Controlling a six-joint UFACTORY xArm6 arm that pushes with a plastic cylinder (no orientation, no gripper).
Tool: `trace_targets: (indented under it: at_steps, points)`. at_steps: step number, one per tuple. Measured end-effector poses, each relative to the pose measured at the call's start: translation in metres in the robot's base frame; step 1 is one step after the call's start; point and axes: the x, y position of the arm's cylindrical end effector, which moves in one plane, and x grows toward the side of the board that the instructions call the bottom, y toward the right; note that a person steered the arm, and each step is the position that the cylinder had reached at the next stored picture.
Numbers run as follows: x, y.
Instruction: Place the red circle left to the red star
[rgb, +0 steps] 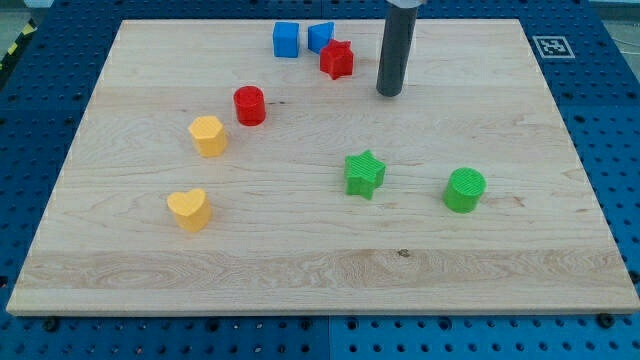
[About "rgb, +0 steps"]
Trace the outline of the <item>silver rod mount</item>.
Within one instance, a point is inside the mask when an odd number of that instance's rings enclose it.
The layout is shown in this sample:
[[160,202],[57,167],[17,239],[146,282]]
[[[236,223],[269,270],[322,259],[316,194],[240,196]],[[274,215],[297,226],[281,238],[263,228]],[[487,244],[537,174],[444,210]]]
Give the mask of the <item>silver rod mount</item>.
[[426,0],[387,0],[390,4],[401,9],[415,9],[426,3]]

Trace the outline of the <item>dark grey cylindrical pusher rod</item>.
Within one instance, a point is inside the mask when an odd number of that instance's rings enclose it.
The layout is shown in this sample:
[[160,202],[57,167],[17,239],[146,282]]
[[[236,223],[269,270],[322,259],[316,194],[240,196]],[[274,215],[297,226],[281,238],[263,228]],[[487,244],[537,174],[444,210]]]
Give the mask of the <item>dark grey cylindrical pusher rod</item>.
[[402,91],[417,14],[417,4],[388,7],[376,83],[378,93],[385,97]]

